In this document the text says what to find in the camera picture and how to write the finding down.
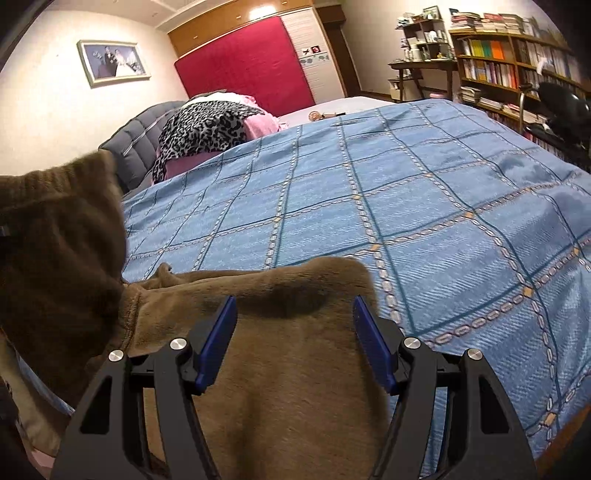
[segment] ceiling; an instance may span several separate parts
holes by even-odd
[[[49,9],[114,15],[169,32],[229,1],[231,0],[55,0]]]

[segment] blue gripper pad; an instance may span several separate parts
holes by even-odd
[[[236,297],[228,297],[201,352],[199,352],[199,374],[195,380],[195,386],[199,393],[204,393],[205,389],[216,381],[237,321]]]
[[[353,324],[376,381],[391,395],[396,387],[392,370],[394,366],[392,352],[388,349],[373,316],[360,296],[355,297],[353,302]]]

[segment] leopard print blanket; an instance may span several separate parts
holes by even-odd
[[[244,119],[263,113],[240,103],[199,102],[179,109],[168,119],[158,142],[160,152],[152,170],[159,183],[166,176],[166,162],[204,152],[223,152],[246,142]]]

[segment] checkered pattern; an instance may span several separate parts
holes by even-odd
[[[124,277],[354,257],[407,335],[484,351],[539,455],[591,400],[590,195],[588,174],[482,112],[386,106],[246,143],[127,201]]]

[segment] wooden table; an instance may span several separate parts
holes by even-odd
[[[410,70],[411,77],[417,77],[415,75],[414,70],[421,70],[421,69],[429,69],[429,70],[443,70],[447,72],[447,90],[442,90],[441,88],[433,88],[433,87],[424,87],[422,86],[417,79],[414,80],[415,85],[418,88],[419,93],[421,94],[421,98],[425,99],[424,91],[428,92],[437,92],[437,93],[445,93],[447,95],[448,100],[453,100],[453,92],[452,92],[452,80],[453,80],[453,72],[457,71],[457,62],[455,60],[430,60],[430,61],[396,61],[394,63],[389,63],[390,68],[392,70],[398,70],[398,74],[400,79],[404,77],[404,70]],[[404,101],[404,82],[401,80],[400,82],[400,101]]]

